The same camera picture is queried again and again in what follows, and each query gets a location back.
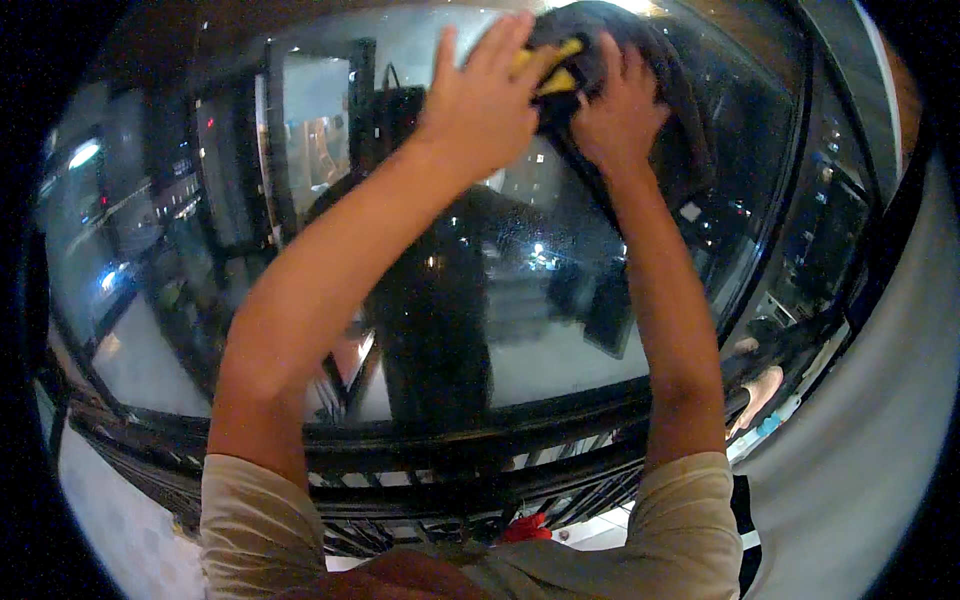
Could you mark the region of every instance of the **red object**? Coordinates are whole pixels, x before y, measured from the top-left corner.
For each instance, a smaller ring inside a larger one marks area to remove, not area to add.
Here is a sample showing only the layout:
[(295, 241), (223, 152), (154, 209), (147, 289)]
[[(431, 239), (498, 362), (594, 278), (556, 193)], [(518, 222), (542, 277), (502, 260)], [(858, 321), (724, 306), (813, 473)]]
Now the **red object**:
[(500, 541), (502, 543), (514, 543), (527, 540), (550, 540), (553, 538), (553, 534), (550, 533), (549, 529), (543, 527), (545, 521), (546, 515), (544, 513), (519, 518), (507, 527), (507, 531), (503, 532)]

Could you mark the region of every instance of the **black cloth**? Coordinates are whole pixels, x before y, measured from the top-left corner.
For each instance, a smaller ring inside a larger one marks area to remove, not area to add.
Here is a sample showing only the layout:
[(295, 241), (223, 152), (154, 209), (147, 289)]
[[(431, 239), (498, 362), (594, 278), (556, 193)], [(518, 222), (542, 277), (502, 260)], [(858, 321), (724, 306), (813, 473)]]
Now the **black cloth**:
[[(572, 37), (580, 38), (584, 51), (560, 66), (574, 76), (578, 90), (589, 98), (600, 94), (606, 74), (599, 35), (607, 31), (621, 47), (636, 46), (657, 76), (660, 99), (672, 110), (654, 146), (651, 163), (667, 205), (676, 210), (697, 195), (709, 194), (716, 179), (716, 158), (703, 92), (695, 88), (676, 48), (663, 33), (673, 23), (668, 17), (645, 18), (607, 2), (577, 2), (538, 17), (528, 45), (560, 44)], [(577, 107), (575, 92), (541, 99), (540, 133), (577, 171), (619, 231), (599, 172), (577, 150), (570, 134), (570, 119)]]

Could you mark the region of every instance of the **forearm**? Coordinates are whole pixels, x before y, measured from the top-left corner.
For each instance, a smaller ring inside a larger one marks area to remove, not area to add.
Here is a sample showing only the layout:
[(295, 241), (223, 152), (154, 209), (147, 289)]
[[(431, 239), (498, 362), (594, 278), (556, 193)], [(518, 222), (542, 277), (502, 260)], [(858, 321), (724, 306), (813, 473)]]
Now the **forearm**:
[(649, 168), (608, 178), (629, 249), (631, 299), (650, 364), (651, 468), (723, 451), (723, 392), (704, 288)]
[(374, 284), (468, 181), (401, 149), (271, 263), (230, 326), (207, 452), (307, 488), (307, 382)]

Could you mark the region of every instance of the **person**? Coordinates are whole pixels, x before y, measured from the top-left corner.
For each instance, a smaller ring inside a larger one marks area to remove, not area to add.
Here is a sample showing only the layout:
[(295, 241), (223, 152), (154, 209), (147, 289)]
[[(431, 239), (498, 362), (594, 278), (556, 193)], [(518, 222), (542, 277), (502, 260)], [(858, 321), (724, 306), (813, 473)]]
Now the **person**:
[(417, 130), (274, 260), (237, 311), (204, 464), (209, 598), (738, 596), (742, 542), (730, 508), (713, 323), (648, 162), (669, 111), (655, 102), (656, 79), (638, 50), (621, 51), (609, 36), (604, 89), (581, 98), (572, 127), (613, 197), (650, 363), (647, 457), (625, 545), (579, 552), (527, 540), (466, 555), (425, 545), (344, 572), (325, 569), (324, 528), (307, 494), (304, 385), (404, 249), (473, 181), (530, 143), (533, 90), (557, 52), (539, 48), (512, 72), (532, 27), (530, 14), (501, 18), (459, 69), (455, 32), (444, 29)]

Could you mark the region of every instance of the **yellow cloth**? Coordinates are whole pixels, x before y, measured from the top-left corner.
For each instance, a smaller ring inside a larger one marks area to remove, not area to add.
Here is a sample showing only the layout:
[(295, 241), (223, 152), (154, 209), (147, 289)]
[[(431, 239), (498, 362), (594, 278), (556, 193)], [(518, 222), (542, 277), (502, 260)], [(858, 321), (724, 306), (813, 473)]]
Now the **yellow cloth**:
[[(553, 61), (552, 66), (560, 64), (570, 57), (580, 54), (584, 49), (584, 43), (577, 39), (576, 37), (567, 40), (564, 42), (564, 45), (560, 47), (560, 52), (557, 53), (557, 57)], [(533, 51), (531, 50), (520, 50), (516, 53), (514, 57), (514, 67), (513, 72), (517, 73), (523, 66), (530, 60), (533, 56)], [(577, 88), (577, 80), (573, 79), (573, 76), (570, 75), (569, 71), (564, 68), (559, 68), (553, 72), (553, 74), (547, 78), (540, 87), (537, 88), (538, 96), (546, 96), (547, 94), (553, 94), (561, 91), (573, 91)]]

